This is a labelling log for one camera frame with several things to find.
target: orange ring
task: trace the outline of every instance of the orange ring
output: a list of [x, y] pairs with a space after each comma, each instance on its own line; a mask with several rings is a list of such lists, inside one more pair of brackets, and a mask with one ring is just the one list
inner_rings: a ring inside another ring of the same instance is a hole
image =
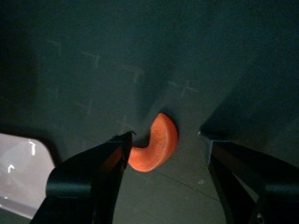
[[133, 147], [128, 163], [140, 172], [149, 172], [173, 154], [177, 144], [177, 130], [165, 114], [159, 114], [151, 126], [149, 144], [145, 148]]

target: gray surface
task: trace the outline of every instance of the gray surface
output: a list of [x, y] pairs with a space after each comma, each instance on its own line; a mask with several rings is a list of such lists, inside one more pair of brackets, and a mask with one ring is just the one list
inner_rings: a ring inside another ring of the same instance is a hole
[[1, 131], [64, 160], [131, 129], [145, 144], [160, 111], [176, 122], [172, 158], [125, 172], [115, 223], [224, 222], [201, 124], [299, 166], [293, 2], [1, 3]]

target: orange object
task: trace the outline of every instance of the orange object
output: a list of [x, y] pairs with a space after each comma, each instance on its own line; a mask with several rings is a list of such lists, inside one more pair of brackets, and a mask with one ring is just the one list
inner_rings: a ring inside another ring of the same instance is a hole
[[149, 172], [173, 154], [176, 144], [177, 131], [173, 121], [165, 114], [159, 114], [151, 127], [149, 144], [145, 148], [132, 148], [129, 165], [140, 172]]

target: white object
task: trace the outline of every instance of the white object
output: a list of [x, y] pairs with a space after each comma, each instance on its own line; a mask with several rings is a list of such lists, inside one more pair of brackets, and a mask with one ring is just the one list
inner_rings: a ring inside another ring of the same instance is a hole
[[29, 138], [0, 134], [0, 207], [30, 219], [45, 197], [53, 169], [44, 144]]

